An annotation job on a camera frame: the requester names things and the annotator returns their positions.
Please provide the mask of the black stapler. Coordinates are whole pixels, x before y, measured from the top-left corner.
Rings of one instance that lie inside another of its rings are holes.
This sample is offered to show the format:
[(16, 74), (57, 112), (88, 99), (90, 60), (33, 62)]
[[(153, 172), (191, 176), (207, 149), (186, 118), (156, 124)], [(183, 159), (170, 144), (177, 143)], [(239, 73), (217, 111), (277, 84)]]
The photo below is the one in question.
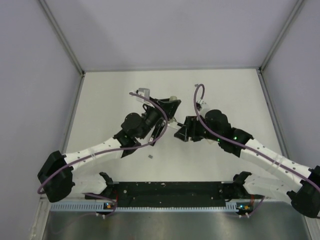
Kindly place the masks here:
[(164, 119), (159, 119), (158, 122), (154, 126), (154, 130), (151, 133), (151, 136), (149, 138), (149, 142), (154, 141), (156, 138), (160, 136), (162, 133), (164, 127), (165, 127), (166, 121)]

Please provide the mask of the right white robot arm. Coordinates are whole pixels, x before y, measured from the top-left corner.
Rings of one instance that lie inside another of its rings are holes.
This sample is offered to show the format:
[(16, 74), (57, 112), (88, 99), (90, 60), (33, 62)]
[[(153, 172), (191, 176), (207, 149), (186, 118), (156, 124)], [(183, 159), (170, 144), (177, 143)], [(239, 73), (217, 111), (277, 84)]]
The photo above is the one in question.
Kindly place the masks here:
[(217, 109), (200, 117), (187, 116), (179, 127), (175, 138), (183, 142), (215, 141), (225, 152), (251, 162), (275, 177), (269, 179), (250, 172), (239, 173), (233, 182), (242, 185), (247, 193), (287, 202), (308, 218), (320, 217), (319, 166), (310, 168), (268, 149), (251, 134), (232, 127), (227, 116)]

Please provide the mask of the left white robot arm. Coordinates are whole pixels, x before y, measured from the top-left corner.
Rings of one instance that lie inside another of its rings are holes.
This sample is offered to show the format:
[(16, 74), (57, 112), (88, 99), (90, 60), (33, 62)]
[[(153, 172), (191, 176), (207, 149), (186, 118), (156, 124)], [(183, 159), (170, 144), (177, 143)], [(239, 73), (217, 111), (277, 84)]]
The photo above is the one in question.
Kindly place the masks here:
[(102, 143), (73, 153), (52, 152), (37, 174), (41, 185), (39, 194), (56, 203), (71, 194), (108, 196), (113, 184), (103, 169), (103, 163), (133, 154), (143, 147), (139, 142), (147, 135), (147, 145), (161, 138), (181, 100), (174, 96), (165, 99), (150, 98), (142, 105), (144, 113), (129, 113), (121, 130)]

